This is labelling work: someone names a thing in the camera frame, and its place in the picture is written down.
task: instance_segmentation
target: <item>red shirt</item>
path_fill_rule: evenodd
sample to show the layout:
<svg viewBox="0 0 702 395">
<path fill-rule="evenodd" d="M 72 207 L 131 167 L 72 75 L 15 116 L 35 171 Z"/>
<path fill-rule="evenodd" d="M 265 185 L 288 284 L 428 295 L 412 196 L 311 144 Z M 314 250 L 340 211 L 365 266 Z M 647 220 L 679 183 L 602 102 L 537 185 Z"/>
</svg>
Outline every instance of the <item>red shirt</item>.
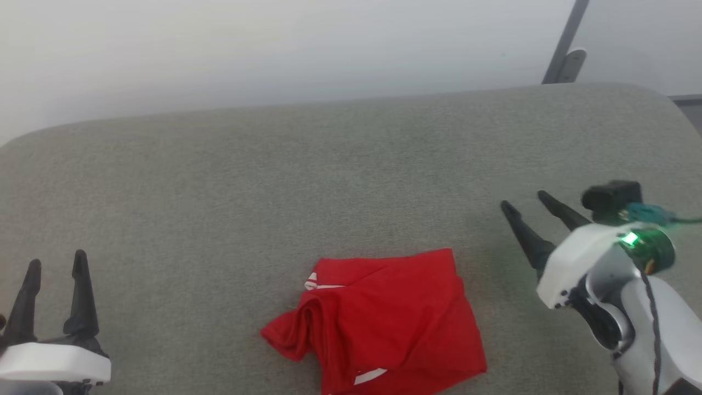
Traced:
<svg viewBox="0 0 702 395">
<path fill-rule="evenodd" d="M 314 351 L 322 395 L 433 394 L 487 370 L 450 249 L 322 259 L 305 287 L 261 335 L 294 361 Z"/>
</svg>

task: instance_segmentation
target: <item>gray fabric surface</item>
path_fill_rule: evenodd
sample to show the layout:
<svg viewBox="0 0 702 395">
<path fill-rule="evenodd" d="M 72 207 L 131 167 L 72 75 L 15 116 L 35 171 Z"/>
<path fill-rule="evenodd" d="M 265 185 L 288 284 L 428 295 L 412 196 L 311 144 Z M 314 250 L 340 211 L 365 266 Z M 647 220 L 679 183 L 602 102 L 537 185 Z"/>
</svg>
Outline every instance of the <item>gray fabric surface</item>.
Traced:
<svg viewBox="0 0 702 395">
<path fill-rule="evenodd" d="M 317 394 L 316 359 L 258 335 L 320 257 L 453 249 L 487 374 L 447 394 L 615 394 L 607 352 L 549 311 L 502 218 L 566 229 L 540 188 L 579 207 L 637 179 L 649 202 L 702 212 L 702 139 L 665 97 L 564 84 L 56 127 L 0 148 L 0 311 L 44 264 L 37 334 L 60 334 L 72 256 L 88 254 L 113 380 L 95 394 Z M 663 277 L 702 313 L 698 228 Z"/>
</svg>

